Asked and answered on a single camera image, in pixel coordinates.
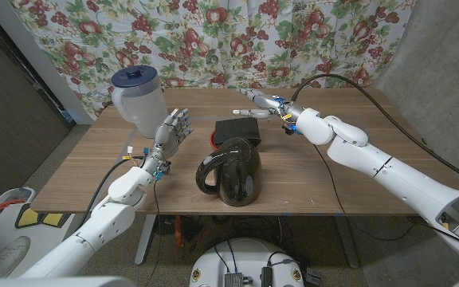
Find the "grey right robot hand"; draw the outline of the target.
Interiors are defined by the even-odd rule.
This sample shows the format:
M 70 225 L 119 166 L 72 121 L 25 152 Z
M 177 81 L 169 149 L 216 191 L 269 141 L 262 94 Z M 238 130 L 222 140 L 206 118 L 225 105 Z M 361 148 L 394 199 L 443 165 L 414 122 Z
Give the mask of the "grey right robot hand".
M 285 122 L 296 122 L 304 108 L 282 96 L 263 93 L 259 89 L 240 88 L 239 92 L 249 98 L 256 106 L 255 109 L 235 109 L 235 116 L 248 116 L 258 120 L 268 119 L 270 116 L 279 116 Z

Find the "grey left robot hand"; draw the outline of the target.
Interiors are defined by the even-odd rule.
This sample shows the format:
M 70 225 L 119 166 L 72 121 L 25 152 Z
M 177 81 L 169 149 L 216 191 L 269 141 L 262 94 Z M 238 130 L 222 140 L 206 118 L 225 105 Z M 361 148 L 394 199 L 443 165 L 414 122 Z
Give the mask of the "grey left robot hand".
M 165 162 L 177 152 L 180 144 L 193 130 L 190 127 L 189 110 L 185 108 L 179 111 L 176 108 L 157 128 L 154 143 L 142 168 L 156 176 Z

